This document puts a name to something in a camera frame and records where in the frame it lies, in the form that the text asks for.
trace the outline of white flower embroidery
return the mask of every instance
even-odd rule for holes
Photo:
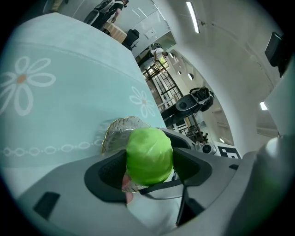
[[[133,102],[136,105],[141,105],[140,111],[142,113],[142,116],[146,118],[148,116],[148,112],[152,115],[155,116],[155,112],[153,111],[153,103],[149,100],[147,100],[147,94],[145,91],[140,92],[137,90],[137,88],[132,87],[132,90],[135,95],[131,95],[129,97],[130,101]]]
[[[3,106],[0,108],[0,115],[5,111],[8,106],[8,103],[15,92],[14,97],[14,107],[16,112],[20,116],[25,116],[30,113],[33,107],[33,94],[29,86],[26,84],[30,84],[37,87],[47,87],[52,85],[56,78],[52,74],[48,73],[36,73],[45,67],[47,67],[51,63],[51,59],[42,58],[34,62],[30,67],[30,59],[29,57],[20,57],[14,67],[15,73],[13,72],[5,72],[0,77],[8,77],[9,80],[0,83],[0,88],[6,87],[0,94],[0,99],[6,94],[9,93]],[[38,82],[41,77],[47,77],[50,80],[47,82]],[[25,109],[20,106],[20,93],[24,91],[27,95],[28,105]]]

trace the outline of green cabbage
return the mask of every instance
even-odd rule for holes
[[[133,130],[129,136],[126,157],[127,172],[140,185],[161,183],[173,169],[171,141],[160,129]]]

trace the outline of desk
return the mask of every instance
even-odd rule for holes
[[[34,18],[1,56],[0,170],[14,198],[57,166],[99,153],[115,119],[165,128],[131,51],[90,25]],[[137,193],[128,207],[158,234],[175,227],[180,200]]]
[[[122,31],[118,26],[112,24],[111,22],[106,22],[103,26],[109,33],[110,36],[117,40],[119,43],[122,43],[127,37],[127,34]]]

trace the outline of office chair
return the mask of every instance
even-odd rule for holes
[[[139,38],[139,32],[135,29],[130,29],[127,33],[127,37],[123,41],[123,45],[128,48],[130,51],[132,51],[132,48],[136,47],[136,45],[131,46],[135,40]]]

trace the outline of round ceiling light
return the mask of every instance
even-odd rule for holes
[[[194,79],[194,75],[192,73],[188,73],[188,76],[189,76],[190,80]]]

